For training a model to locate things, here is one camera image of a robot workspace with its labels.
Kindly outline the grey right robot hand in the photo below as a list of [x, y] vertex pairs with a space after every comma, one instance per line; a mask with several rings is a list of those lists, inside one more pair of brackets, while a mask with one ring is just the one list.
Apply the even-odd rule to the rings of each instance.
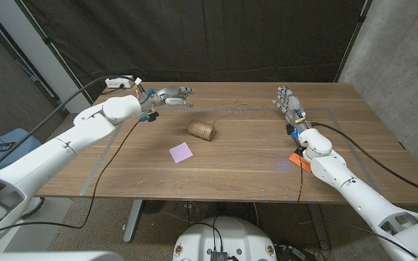
[[284, 114], [287, 134], [297, 140], [303, 131], [310, 128], [306, 111], [298, 97], [288, 87], [280, 86], [277, 91], [277, 100], [273, 100], [272, 103]]

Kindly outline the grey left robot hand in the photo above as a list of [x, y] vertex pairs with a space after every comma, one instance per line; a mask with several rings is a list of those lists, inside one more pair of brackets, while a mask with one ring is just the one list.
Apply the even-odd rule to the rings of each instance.
[[156, 107], [164, 104], [169, 106], [185, 105], [187, 107], [193, 107], [193, 103], [187, 100], [188, 96], [193, 93], [193, 89], [185, 86], [167, 86], [154, 91], [150, 95], [150, 101]]

